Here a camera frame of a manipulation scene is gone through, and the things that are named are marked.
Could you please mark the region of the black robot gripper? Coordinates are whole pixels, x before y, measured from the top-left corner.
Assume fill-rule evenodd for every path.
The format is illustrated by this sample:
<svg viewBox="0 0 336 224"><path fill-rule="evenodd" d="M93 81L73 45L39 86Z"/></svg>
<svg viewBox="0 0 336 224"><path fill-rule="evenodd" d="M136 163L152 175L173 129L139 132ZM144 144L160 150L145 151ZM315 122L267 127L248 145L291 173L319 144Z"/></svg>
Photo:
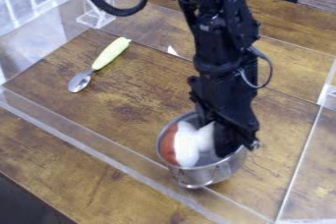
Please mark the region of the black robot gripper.
<svg viewBox="0 0 336 224"><path fill-rule="evenodd" d="M196 103L200 127L213 122L213 148L217 157L231 155L241 146L260 147L260 124L252 110L256 89L243 80L239 63L216 65L195 61L199 71L189 77L191 99Z"/></svg>

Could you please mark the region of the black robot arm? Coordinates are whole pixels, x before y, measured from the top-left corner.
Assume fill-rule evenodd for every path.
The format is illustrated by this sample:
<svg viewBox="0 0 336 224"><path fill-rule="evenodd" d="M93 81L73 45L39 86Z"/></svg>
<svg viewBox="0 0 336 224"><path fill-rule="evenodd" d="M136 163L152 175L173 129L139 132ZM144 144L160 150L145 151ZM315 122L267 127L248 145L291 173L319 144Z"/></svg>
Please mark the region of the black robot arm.
<svg viewBox="0 0 336 224"><path fill-rule="evenodd" d="M179 0L195 37L193 63L199 74L188 79L199 120L213 124L213 148L224 157L239 147L259 145L260 124L252 111L257 95L259 22L245 0Z"/></svg>

